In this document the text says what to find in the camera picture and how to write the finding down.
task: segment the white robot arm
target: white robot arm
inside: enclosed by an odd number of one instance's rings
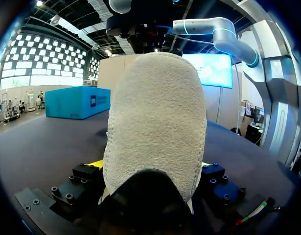
[[[236,38],[234,24],[223,17],[173,21],[172,34],[213,35],[214,47],[244,61],[249,67],[258,64],[258,53]]]

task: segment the glass facade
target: glass facade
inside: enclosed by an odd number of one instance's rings
[[[92,57],[90,61],[89,71],[88,71],[88,79],[89,80],[98,80],[99,77],[99,67],[100,62],[99,60]]]
[[[83,78],[97,80],[99,75],[99,61],[92,58],[86,71],[86,59],[86,51],[66,42],[19,34],[5,57],[0,89],[29,85],[82,86]]]

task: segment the large display screen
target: large display screen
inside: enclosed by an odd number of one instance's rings
[[[197,70],[202,85],[233,88],[231,57],[225,54],[183,54]]]

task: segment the dark gray table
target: dark gray table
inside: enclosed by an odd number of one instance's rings
[[[101,160],[107,137],[108,111],[86,120],[41,117],[0,135],[0,178],[9,196],[23,188],[38,187],[50,193],[62,184],[72,168]],[[285,206],[298,177],[263,149],[235,133],[208,122],[204,162],[218,162],[247,198],[257,193]],[[269,215],[265,230],[276,218]]]

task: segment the terry cloth fabric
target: terry cloth fabric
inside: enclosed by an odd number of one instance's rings
[[[158,169],[187,202],[200,180],[206,127],[203,88],[193,65],[171,53],[141,55],[124,71],[111,102],[106,188],[112,194],[136,172]]]

